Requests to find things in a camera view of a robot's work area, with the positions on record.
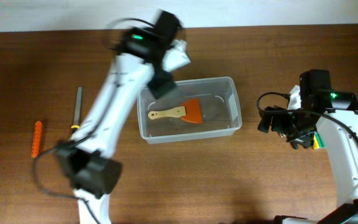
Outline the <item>metal file black yellow handle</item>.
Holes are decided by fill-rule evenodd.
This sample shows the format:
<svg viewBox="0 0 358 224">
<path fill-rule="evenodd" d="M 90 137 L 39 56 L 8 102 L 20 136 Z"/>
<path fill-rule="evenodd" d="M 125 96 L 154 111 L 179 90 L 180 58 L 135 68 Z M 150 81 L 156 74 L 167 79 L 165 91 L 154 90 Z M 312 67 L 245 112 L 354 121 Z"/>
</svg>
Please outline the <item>metal file black yellow handle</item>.
<svg viewBox="0 0 358 224">
<path fill-rule="evenodd" d="M 80 127 L 80 116 L 81 116 L 81 102 L 82 102 L 83 88 L 79 86 L 76 92 L 75 109 L 73 114 L 73 124 L 71 130 L 74 133 Z"/>
</svg>

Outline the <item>orange perforated cylinder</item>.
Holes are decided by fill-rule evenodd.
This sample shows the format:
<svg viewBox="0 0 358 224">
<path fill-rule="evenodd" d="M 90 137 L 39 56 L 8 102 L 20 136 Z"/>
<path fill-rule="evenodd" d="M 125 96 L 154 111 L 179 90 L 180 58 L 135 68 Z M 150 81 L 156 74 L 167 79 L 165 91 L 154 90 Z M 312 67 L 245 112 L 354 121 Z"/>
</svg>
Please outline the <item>orange perforated cylinder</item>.
<svg viewBox="0 0 358 224">
<path fill-rule="evenodd" d="M 36 158 L 40 152 L 40 143 L 42 140 L 43 124 L 41 121 L 36 121 L 34 126 L 34 136 L 32 141 L 32 158 Z"/>
</svg>

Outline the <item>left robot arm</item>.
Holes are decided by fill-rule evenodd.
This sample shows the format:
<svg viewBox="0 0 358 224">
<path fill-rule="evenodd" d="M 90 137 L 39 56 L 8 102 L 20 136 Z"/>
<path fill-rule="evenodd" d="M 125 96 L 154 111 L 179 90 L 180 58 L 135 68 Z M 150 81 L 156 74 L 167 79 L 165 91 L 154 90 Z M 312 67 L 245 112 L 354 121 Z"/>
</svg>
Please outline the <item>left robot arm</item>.
<svg viewBox="0 0 358 224">
<path fill-rule="evenodd" d="M 122 164 L 112 159 L 121 129 L 142 89 L 159 99 L 176 87 L 172 71 L 190 63 L 186 43 L 175 38 L 181 28 L 174 14 L 161 11 L 151 27 L 125 31 L 88 115 L 69 141 L 55 146 L 80 223 L 110 223 L 109 198 L 122 172 Z"/>
</svg>

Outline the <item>clear plastic container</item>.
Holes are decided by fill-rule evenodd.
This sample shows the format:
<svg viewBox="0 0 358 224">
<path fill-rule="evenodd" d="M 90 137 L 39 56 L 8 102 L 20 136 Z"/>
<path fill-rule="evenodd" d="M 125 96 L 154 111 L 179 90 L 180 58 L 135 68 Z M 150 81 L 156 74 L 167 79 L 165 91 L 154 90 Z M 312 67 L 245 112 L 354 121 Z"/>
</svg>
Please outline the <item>clear plastic container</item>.
<svg viewBox="0 0 358 224">
<path fill-rule="evenodd" d="M 176 88 L 155 99 L 148 88 L 137 97 L 137 115 L 141 137 L 149 144 L 189 141 L 230 136 L 242 126 L 241 106 L 231 77 L 215 77 L 176 82 Z M 202 124 L 180 118 L 151 120 L 151 111 L 169 110 L 197 98 Z"/>
</svg>

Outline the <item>clear case of screwdrivers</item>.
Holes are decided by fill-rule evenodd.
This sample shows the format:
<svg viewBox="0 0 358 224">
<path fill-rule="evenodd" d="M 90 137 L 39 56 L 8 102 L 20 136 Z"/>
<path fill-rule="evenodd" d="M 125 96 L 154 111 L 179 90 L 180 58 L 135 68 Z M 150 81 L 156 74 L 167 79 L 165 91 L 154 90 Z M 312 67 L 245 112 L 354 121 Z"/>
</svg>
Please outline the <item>clear case of screwdrivers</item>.
<svg viewBox="0 0 358 224">
<path fill-rule="evenodd" d="M 323 149 L 325 147 L 326 147 L 326 145 L 325 145 L 322 137 L 317 132 L 314 132 L 313 149 L 317 150 L 317 149 Z"/>
</svg>

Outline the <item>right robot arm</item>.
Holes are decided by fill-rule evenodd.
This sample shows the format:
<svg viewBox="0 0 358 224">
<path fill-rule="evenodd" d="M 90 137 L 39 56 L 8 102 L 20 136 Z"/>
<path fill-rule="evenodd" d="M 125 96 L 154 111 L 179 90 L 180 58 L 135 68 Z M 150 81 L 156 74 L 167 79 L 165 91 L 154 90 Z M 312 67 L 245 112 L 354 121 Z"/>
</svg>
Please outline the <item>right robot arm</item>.
<svg viewBox="0 0 358 224">
<path fill-rule="evenodd" d="M 327 70 L 312 69 L 288 94 L 285 108 L 259 108 L 259 131 L 286 137 L 292 148 L 324 149 L 334 176 L 337 207 L 320 223 L 358 223 L 358 100 L 336 91 Z"/>
</svg>

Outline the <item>orange scraper wooden handle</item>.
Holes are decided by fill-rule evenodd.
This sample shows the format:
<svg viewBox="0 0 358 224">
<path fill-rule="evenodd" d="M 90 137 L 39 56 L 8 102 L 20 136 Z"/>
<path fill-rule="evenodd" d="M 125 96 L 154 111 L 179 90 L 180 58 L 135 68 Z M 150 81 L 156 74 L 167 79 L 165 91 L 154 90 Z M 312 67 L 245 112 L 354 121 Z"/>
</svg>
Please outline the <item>orange scraper wooden handle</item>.
<svg viewBox="0 0 358 224">
<path fill-rule="evenodd" d="M 164 111 L 150 111 L 149 119 L 160 118 L 180 118 L 182 121 L 192 124 L 202 124 L 203 116 L 201 113 L 200 101 L 198 98 L 188 100 L 180 106 Z"/>
</svg>

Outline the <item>orange black needle-nose pliers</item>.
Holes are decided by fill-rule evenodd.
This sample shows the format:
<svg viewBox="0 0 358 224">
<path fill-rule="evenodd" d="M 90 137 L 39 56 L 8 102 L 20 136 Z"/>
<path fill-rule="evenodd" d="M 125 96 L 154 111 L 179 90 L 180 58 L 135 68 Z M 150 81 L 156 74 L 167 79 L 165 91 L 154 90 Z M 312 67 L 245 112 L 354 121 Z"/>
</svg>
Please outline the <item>orange black needle-nose pliers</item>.
<svg viewBox="0 0 358 224">
<path fill-rule="evenodd" d="M 290 138 L 282 133 L 278 134 L 281 138 L 285 138 L 286 142 L 291 145 L 295 150 L 299 149 L 299 146 L 302 146 L 305 149 L 313 147 L 314 144 L 314 134 L 309 133 L 298 138 Z"/>
</svg>

